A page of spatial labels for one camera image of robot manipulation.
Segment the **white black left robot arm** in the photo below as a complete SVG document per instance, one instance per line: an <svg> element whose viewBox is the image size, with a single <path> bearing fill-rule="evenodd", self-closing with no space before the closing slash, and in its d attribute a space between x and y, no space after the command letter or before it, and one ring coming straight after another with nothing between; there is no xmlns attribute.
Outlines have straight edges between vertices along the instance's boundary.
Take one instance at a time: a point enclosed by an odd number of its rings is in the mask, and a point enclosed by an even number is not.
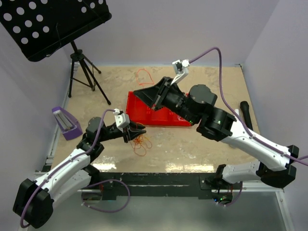
<svg viewBox="0 0 308 231"><path fill-rule="evenodd" d="M93 117L72 153L60 164L35 180L25 179L19 186L13 212L20 216L20 227L40 228L54 209L75 191L100 183L97 169L91 163L101 154L103 141L123 138L127 143L146 133L145 126L128 119L127 114L115 116L106 126L100 117Z"/></svg>

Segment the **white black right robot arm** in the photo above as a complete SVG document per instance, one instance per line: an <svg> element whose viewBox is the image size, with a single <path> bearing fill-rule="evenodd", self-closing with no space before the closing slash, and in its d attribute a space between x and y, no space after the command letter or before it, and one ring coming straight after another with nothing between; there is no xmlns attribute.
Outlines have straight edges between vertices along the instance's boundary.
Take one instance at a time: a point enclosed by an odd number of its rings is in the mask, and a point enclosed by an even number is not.
<svg viewBox="0 0 308 231"><path fill-rule="evenodd" d="M188 94L182 92L172 78L163 77L152 87L135 90L133 94L151 109L167 108L191 125L203 137L220 141L240 149L256 160L239 165L219 165L210 184L226 189L241 181L260 180L275 188L284 188L296 177L292 165L299 148L281 146L248 129L238 114L230 114L215 107L217 95L206 85L191 87Z"/></svg>

